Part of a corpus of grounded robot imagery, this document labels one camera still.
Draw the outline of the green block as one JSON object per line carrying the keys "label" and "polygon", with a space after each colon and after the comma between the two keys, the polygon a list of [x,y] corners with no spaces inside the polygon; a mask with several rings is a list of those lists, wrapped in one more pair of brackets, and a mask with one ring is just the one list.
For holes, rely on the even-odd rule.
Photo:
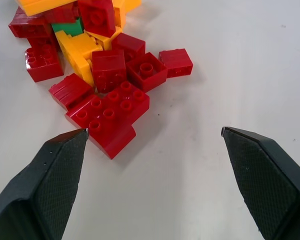
{"label": "green block", "polygon": [[74,23],[52,23],[51,26],[55,33],[64,31],[67,35],[71,35],[72,37],[84,33],[84,26],[81,17],[76,19]]}

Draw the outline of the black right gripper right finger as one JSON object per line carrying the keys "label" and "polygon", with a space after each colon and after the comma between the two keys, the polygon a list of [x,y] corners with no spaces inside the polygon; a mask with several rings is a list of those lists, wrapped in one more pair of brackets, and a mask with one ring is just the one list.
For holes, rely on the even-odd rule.
{"label": "black right gripper right finger", "polygon": [[271,138],[229,126],[221,136],[264,240],[300,240],[300,166]]}

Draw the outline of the yellow long block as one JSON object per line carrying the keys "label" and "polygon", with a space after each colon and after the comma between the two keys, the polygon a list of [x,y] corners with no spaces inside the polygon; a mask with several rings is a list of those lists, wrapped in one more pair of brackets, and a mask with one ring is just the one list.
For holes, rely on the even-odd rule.
{"label": "yellow long block", "polygon": [[73,3],[76,0],[15,0],[27,16],[33,16],[45,11]]}
{"label": "yellow long block", "polygon": [[71,36],[60,30],[55,32],[55,36],[74,73],[94,88],[95,82],[91,70],[92,53],[103,51],[103,47],[87,33]]}

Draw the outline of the large red eight-stud block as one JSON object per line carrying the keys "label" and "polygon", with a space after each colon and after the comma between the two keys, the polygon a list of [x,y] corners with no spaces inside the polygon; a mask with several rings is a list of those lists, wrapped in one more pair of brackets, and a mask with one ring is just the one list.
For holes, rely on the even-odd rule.
{"label": "large red eight-stud block", "polygon": [[113,159],[136,136],[133,124],[149,107],[149,96],[125,81],[104,97],[89,95],[65,117],[76,127],[87,129],[91,141]]}

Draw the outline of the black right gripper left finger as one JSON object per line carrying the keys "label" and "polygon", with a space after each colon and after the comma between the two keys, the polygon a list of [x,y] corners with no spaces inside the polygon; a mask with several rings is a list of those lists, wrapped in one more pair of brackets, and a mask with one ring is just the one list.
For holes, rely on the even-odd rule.
{"label": "black right gripper left finger", "polygon": [[61,240],[75,202],[87,129],[46,141],[0,193],[0,240]]}

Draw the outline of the red square block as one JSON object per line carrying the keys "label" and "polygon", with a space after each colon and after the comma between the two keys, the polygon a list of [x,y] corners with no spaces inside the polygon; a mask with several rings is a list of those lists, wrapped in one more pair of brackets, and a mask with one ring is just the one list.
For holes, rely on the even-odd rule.
{"label": "red square block", "polygon": [[146,42],[131,35],[120,33],[111,42],[113,50],[123,50],[125,62],[146,53]]}
{"label": "red square block", "polygon": [[92,76],[98,93],[106,94],[127,80],[122,49],[92,52]]}

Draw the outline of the red hollow underside block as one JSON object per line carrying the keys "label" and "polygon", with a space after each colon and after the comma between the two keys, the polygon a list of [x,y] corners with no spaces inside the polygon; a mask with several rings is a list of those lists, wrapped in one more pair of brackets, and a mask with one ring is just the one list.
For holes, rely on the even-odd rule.
{"label": "red hollow underside block", "polygon": [[84,29],[110,38],[116,31],[112,0],[78,0]]}
{"label": "red hollow underside block", "polygon": [[148,92],[167,80],[168,69],[151,52],[126,63],[128,80],[143,92]]}

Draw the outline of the red studded plastic brick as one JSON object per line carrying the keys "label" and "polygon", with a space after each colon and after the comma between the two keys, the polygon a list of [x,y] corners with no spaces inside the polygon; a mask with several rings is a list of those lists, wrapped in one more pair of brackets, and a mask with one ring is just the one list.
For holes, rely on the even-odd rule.
{"label": "red studded plastic brick", "polygon": [[48,38],[28,38],[30,48],[25,52],[25,66],[35,83],[64,75],[58,48]]}

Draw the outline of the red long flat block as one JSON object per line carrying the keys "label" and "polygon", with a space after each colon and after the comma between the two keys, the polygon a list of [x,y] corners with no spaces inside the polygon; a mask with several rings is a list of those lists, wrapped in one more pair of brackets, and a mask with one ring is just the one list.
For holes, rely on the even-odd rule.
{"label": "red long flat block", "polygon": [[47,38],[53,32],[52,26],[42,13],[27,16],[20,7],[8,27],[16,38]]}

